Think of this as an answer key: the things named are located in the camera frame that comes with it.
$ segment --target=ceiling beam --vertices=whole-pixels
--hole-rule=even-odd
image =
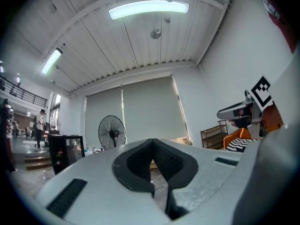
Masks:
[[[204,56],[205,53],[207,52],[207,49],[209,48],[209,46],[210,46],[210,44],[211,44],[211,42],[212,42],[214,36],[215,36],[216,33],[217,33],[217,30],[218,30],[218,28],[219,28],[219,26],[220,26],[220,24],[221,24],[221,22],[222,22],[222,20],[223,20],[223,17],[224,17],[224,15],[225,15],[225,13],[226,13],[226,10],[227,10],[229,1],[230,1],[230,0],[226,0],[225,5],[223,6],[223,10],[222,10],[222,12],[221,12],[221,14],[220,14],[220,17],[219,17],[219,20],[218,20],[218,22],[217,22],[217,24],[216,24],[216,26],[215,26],[215,29],[214,29],[213,33],[211,34],[210,39],[208,40],[208,43],[207,43],[207,45],[206,45],[206,47],[205,47],[203,53],[201,54],[200,58],[199,58],[198,61],[197,61],[197,66],[200,64],[201,59],[203,58],[203,56]]]
[[[114,82],[120,79],[136,76],[136,75],[142,75],[147,74],[153,71],[156,72],[164,72],[169,69],[174,68],[191,68],[196,67],[196,63],[194,61],[183,61],[183,62],[168,62],[168,63],[161,63],[156,65],[150,65],[145,67],[139,67],[136,69],[131,69],[122,73],[117,73],[102,79],[99,79],[97,81],[91,82],[90,84],[87,84],[73,92],[71,92],[71,95],[79,95],[83,92],[86,92],[89,89],[92,89],[96,86],[104,85],[106,83]]]
[[[49,56],[49,52],[52,52],[51,49],[53,48],[56,41],[78,20],[82,19],[84,16],[89,14],[90,12],[105,6],[106,4],[111,3],[112,1],[116,0],[97,0],[94,3],[90,4],[86,8],[84,8],[82,11],[78,12],[73,18],[71,18],[56,34],[55,36],[50,40],[47,47],[43,51],[41,58],[40,58],[40,65],[39,68],[34,73],[33,77],[35,77],[39,71],[41,71],[43,65],[46,63],[47,58]],[[208,4],[211,4],[219,9],[224,9],[224,5],[220,4],[219,2],[215,0],[199,0]]]

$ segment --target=person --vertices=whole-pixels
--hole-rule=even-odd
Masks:
[[[19,135],[19,122],[15,122],[15,136],[17,137]]]
[[[36,129],[36,137],[37,137],[37,149],[41,150],[40,142],[42,137],[42,132],[44,130],[43,124],[43,115],[45,114],[45,110],[42,109],[41,112],[37,115],[37,129]]]
[[[8,157],[8,149],[6,147],[6,134],[9,131],[8,121],[8,99],[4,99],[0,110],[0,164],[2,168],[10,173],[17,173],[18,170],[14,168]]]

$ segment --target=fluorescent light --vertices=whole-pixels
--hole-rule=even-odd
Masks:
[[[185,2],[168,2],[165,0],[147,0],[124,4],[110,9],[109,15],[112,20],[147,12],[178,12],[188,13],[189,4]]]
[[[46,74],[61,55],[62,55],[62,51],[59,48],[56,48],[54,52],[51,54],[50,58],[45,63],[42,69],[42,73]]]

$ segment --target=gray panel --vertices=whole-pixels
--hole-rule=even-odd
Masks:
[[[87,146],[100,149],[98,128],[102,119],[113,115],[123,122],[121,88],[115,88],[87,97],[85,110],[85,134]]]
[[[146,138],[171,140],[188,134],[170,77],[124,86],[123,102],[129,143]]]

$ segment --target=staircase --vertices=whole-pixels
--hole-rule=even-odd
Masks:
[[[51,159],[49,156],[44,157],[25,157],[26,170],[35,170],[40,168],[51,167]]]

